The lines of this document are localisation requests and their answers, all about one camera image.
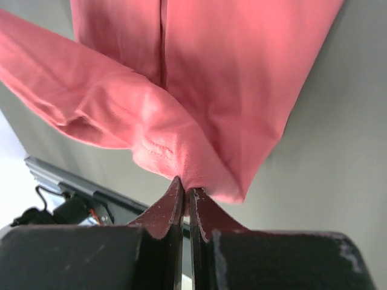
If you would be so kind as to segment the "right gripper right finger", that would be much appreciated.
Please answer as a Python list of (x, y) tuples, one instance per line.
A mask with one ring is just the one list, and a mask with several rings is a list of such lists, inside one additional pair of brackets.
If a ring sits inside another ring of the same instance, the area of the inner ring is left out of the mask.
[(189, 190), (194, 289), (375, 289), (342, 233), (255, 231), (201, 188)]

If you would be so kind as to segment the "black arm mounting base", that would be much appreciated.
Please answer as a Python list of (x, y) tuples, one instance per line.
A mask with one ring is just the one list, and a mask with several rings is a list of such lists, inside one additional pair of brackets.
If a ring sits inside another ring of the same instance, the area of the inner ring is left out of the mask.
[(104, 224), (123, 225), (141, 215), (148, 206), (78, 175), (29, 156), (24, 159), (30, 173), (43, 188), (54, 192), (75, 193), (104, 207), (100, 220)]

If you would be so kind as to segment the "red t shirt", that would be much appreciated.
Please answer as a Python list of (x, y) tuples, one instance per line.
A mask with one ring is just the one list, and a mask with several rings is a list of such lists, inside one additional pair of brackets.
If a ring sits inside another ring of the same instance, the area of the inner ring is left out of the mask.
[(1, 11), (1, 81), (59, 132), (242, 203), (341, 1), (72, 1), (74, 40)]

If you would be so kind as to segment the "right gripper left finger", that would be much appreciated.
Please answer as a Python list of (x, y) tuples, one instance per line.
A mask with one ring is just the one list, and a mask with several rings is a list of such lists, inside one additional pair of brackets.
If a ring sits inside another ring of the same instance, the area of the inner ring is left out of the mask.
[(1, 230), (2, 289), (180, 289), (184, 188), (127, 225), (84, 226), (92, 208), (71, 198), (54, 213), (30, 208)]

